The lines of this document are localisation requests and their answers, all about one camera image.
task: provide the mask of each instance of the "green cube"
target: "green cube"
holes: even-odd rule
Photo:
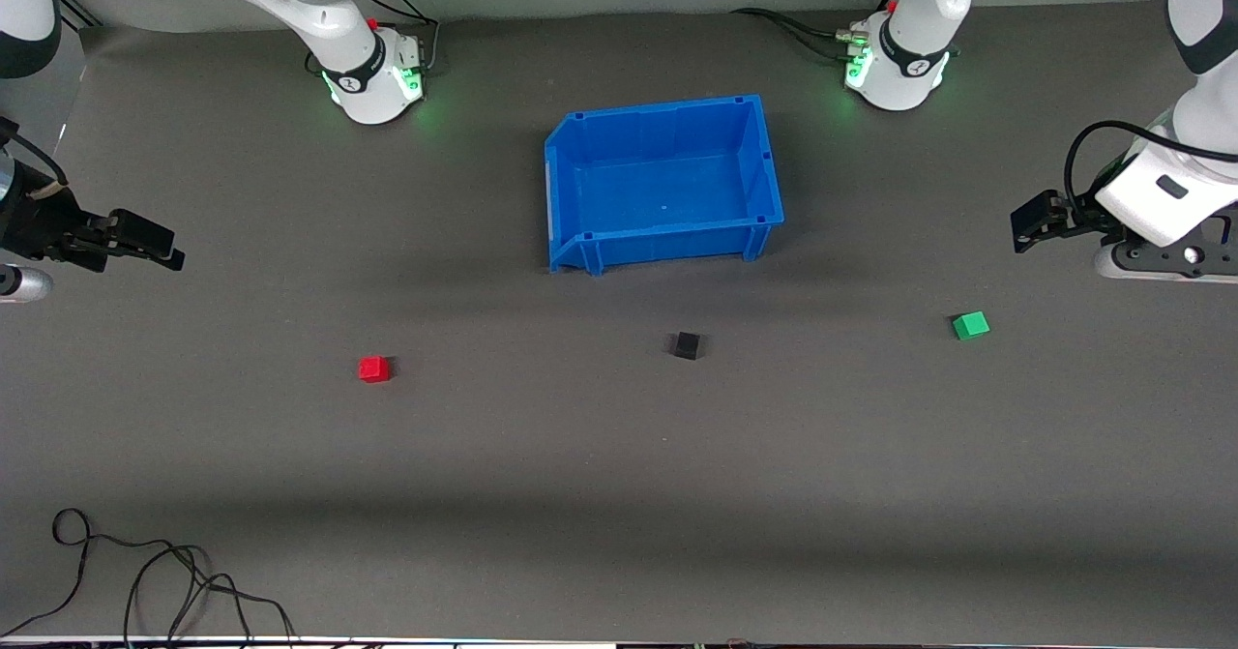
[[[976,339],[987,332],[989,332],[989,321],[980,311],[954,318],[954,333],[962,341]]]

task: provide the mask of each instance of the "small block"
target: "small block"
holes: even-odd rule
[[[681,332],[675,338],[675,354],[681,359],[691,359],[695,362],[697,357],[697,351],[701,349],[701,336],[692,334],[691,332]]]
[[[365,357],[357,367],[357,377],[365,383],[391,380],[391,363],[386,357]]]
[[[989,332],[989,321],[980,311],[954,318],[954,333],[962,341],[976,339],[987,332]]]

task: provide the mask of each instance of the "cable connector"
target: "cable connector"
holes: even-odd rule
[[[834,31],[834,40],[852,46],[868,46],[868,31],[863,28],[839,28]]]

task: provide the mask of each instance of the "blue crate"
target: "blue crate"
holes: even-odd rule
[[[760,256],[781,224],[756,95],[566,116],[546,139],[550,270]]]

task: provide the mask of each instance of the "gray tabletop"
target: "gray tabletop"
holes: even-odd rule
[[[738,15],[452,24],[380,128],[288,32],[92,40],[58,156],[188,264],[56,268],[0,313],[6,624],[68,588],[47,529],[77,505],[203,544],[307,634],[1238,637],[1238,296],[1103,280],[1096,239],[1010,249],[1083,125],[1191,84],[1158,5],[978,10],[901,115]],[[787,212],[765,258],[547,272],[565,113],[742,93]],[[993,333],[961,343],[973,310]],[[359,383],[366,354],[395,380]],[[119,632],[146,555],[99,547],[30,632]],[[181,575],[146,588],[158,632]]]

